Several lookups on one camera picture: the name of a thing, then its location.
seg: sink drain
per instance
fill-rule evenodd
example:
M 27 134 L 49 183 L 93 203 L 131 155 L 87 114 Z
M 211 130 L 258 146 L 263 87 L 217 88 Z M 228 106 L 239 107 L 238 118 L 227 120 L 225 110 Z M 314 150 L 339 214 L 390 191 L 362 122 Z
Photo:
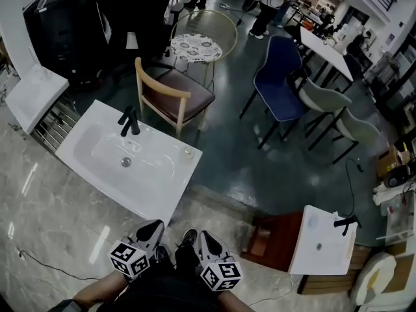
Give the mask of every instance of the sink drain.
M 120 159 L 120 163 L 124 168 L 128 168 L 131 166 L 131 159 L 129 157 L 124 157 L 123 159 Z

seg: small sink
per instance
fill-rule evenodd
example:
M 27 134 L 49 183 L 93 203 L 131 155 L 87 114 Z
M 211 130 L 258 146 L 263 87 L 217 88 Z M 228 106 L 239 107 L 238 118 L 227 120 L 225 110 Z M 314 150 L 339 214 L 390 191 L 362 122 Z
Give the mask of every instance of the small sink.
M 121 116 L 95 101 L 57 156 L 120 205 L 168 225 L 202 152 L 141 122 L 139 135 L 123 138 Z
M 344 275 L 350 266 L 357 224 L 334 227 L 343 218 L 311 205 L 305 206 L 298 242 L 289 268 L 291 274 Z

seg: metal rack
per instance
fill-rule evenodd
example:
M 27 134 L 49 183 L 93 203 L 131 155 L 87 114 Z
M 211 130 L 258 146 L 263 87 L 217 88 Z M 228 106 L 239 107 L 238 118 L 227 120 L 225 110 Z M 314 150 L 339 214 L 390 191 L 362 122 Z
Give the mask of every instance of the metal rack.
M 68 95 L 62 95 L 34 128 L 33 137 L 56 152 L 80 116 Z

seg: sneaker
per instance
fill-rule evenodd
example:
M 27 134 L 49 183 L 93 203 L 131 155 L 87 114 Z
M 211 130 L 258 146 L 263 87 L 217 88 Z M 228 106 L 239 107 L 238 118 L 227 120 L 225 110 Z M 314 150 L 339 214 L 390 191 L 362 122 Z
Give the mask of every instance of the sneaker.
M 260 34 L 259 36 L 256 36 L 254 33 L 252 33 L 251 31 L 249 31 L 248 32 L 248 34 L 250 35 L 250 36 L 254 36 L 254 37 L 256 37 L 257 39 L 263 39 L 264 38 L 264 36 L 262 35 L 262 34 Z
M 182 246 L 194 246 L 196 239 L 198 238 L 198 232 L 195 229 L 189 229 L 183 235 L 183 239 L 179 247 Z
M 195 4 L 192 1 L 189 1 L 188 3 L 184 3 L 183 6 L 185 8 L 195 8 Z
M 169 251 L 165 245 L 158 245 L 153 255 L 155 256 L 156 261 L 159 263 L 164 260 L 170 260 Z

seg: person's arm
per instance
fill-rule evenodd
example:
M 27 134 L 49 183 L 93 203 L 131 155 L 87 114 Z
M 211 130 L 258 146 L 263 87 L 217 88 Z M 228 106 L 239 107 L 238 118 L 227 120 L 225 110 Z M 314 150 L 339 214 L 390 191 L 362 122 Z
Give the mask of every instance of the person's arm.
M 90 308 L 98 302 L 114 300 L 128 285 L 123 274 L 115 270 L 79 291 L 73 297 L 73 300 L 82 306 Z
M 254 312 L 230 291 L 222 292 L 218 300 L 224 312 Z

